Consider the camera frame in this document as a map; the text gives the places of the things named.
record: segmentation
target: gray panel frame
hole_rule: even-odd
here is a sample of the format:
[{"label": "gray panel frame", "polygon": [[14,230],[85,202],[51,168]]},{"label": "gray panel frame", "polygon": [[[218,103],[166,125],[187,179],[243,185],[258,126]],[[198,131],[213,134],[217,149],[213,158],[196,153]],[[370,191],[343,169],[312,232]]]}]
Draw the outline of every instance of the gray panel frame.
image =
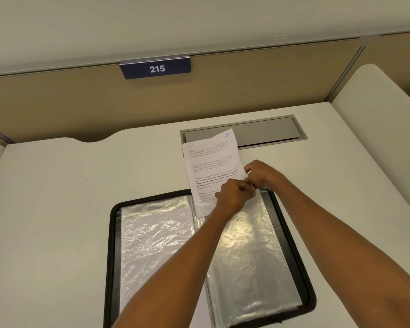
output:
[{"label": "gray panel frame", "polygon": [[281,141],[275,141],[275,142],[272,142],[272,143],[261,143],[261,144],[257,144],[257,145],[244,146],[244,147],[239,147],[238,149],[254,148],[254,147],[267,146],[267,145],[277,145],[277,144],[281,144],[281,143],[296,142],[296,141],[299,141],[299,140],[308,139],[307,135],[305,134],[304,130],[302,129],[301,125],[299,124],[298,120],[296,119],[296,116],[292,114],[292,115],[284,115],[284,116],[278,116],[278,117],[254,119],[254,120],[249,120],[249,121],[244,121],[244,122],[217,124],[215,126],[204,126],[204,127],[200,127],[200,128],[185,129],[185,130],[180,131],[180,141],[181,141],[182,144],[187,142],[186,138],[185,138],[185,133],[188,132],[188,131],[219,128],[219,127],[223,127],[223,126],[235,126],[235,125],[238,125],[238,124],[246,124],[246,123],[252,123],[252,122],[259,122],[259,121],[275,120],[275,119],[278,119],[278,118],[291,118],[293,123],[295,124],[296,129],[298,130],[298,132],[300,134],[299,138],[292,138],[292,139],[286,139],[286,140],[281,140]]}]

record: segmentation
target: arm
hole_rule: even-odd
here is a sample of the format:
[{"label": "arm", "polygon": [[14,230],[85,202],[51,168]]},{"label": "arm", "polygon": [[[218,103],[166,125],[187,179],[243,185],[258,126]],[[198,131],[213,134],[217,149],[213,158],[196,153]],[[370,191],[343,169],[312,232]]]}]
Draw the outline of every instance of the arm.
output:
[{"label": "arm", "polygon": [[247,182],[274,191],[320,272],[360,328],[410,327],[410,275],[284,175],[255,160]]},{"label": "arm", "polygon": [[206,222],[137,291],[113,328],[188,328],[220,235],[255,191],[230,179],[215,196],[216,207]]}]

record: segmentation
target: white number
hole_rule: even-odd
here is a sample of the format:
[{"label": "white number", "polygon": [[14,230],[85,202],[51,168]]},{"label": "white number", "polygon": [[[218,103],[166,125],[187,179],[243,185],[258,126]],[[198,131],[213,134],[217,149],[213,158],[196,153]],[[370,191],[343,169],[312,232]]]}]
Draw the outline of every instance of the white number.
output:
[{"label": "white number", "polygon": [[164,68],[164,65],[160,65],[160,66],[156,66],[156,67],[150,67],[149,68],[150,69],[150,72],[164,72],[164,71],[166,71],[166,69]]}]

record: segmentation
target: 215 sign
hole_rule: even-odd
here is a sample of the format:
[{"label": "215 sign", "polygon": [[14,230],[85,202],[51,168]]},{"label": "215 sign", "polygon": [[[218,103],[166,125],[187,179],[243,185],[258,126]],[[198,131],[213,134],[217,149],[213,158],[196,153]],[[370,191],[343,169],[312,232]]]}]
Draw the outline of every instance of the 215 sign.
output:
[{"label": "215 sign", "polygon": [[120,63],[125,79],[175,75],[191,72],[190,56]]}]

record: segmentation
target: desk surface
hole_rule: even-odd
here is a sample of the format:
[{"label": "desk surface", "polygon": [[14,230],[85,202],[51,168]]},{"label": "desk surface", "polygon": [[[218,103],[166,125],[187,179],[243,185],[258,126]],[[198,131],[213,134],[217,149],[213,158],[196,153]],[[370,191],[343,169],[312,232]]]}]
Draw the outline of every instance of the desk surface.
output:
[{"label": "desk surface", "polygon": [[[180,130],[294,114],[307,140],[243,149],[410,273],[410,207],[329,103],[8,145],[0,160],[0,327],[102,327],[111,208],[189,188]],[[289,327],[355,327],[283,210],[317,295]]]}]

